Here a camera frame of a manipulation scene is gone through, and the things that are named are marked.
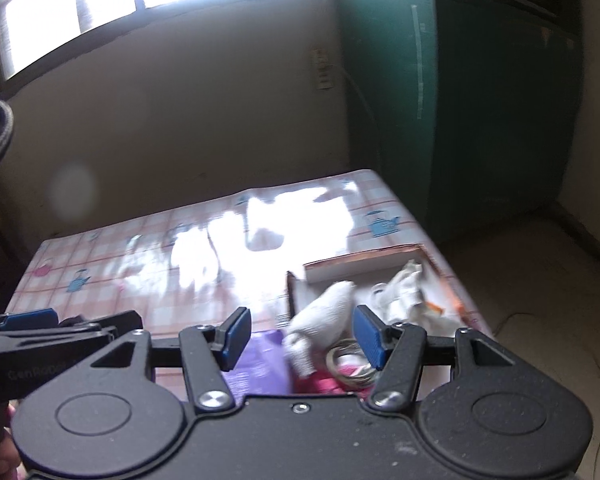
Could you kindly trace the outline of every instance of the purple cloth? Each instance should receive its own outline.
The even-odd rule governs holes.
[[[237,365],[224,372],[236,404],[249,394],[288,395],[291,377],[282,348],[283,333],[268,330],[251,334]]]

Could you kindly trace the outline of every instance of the blue kettle print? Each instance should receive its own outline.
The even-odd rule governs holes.
[[[84,277],[85,272],[87,272],[87,269],[80,269],[75,272],[75,277],[69,282],[69,286],[66,288],[67,292],[78,292],[91,279],[91,276]]]
[[[390,235],[391,233],[397,233],[400,229],[398,229],[398,219],[399,216],[389,220],[388,218],[384,218],[382,213],[385,213],[384,210],[378,211],[370,211],[365,216],[367,216],[366,221],[369,224],[369,230],[373,238]]]

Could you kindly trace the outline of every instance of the power outlet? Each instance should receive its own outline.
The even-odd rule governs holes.
[[[318,90],[327,90],[333,88],[333,78],[331,77],[331,65],[329,56],[323,48],[316,48],[311,51],[314,61],[314,70],[317,79]]]

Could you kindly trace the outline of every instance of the screw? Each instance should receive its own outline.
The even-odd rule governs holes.
[[[229,405],[231,397],[220,390],[211,390],[198,397],[198,402],[211,411],[221,410]]]
[[[371,402],[378,410],[382,410],[383,412],[394,412],[404,404],[405,399],[404,395],[400,392],[388,390],[386,392],[375,394],[372,397]]]
[[[302,415],[303,413],[307,413],[311,409],[311,406],[304,402],[300,402],[299,404],[294,404],[291,409],[294,410],[294,413]]]

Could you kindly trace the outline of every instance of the checkered tablecloth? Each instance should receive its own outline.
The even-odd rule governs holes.
[[[153,335],[175,336],[247,306],[254,330],[267,330],[286,312],[288,270],[302,277],[309,262],[411,243],[427,248],[483,330],[433,242],[370,170],[250,189],[46,240],[7,312],[51,307],[64,319],[133,309]]]

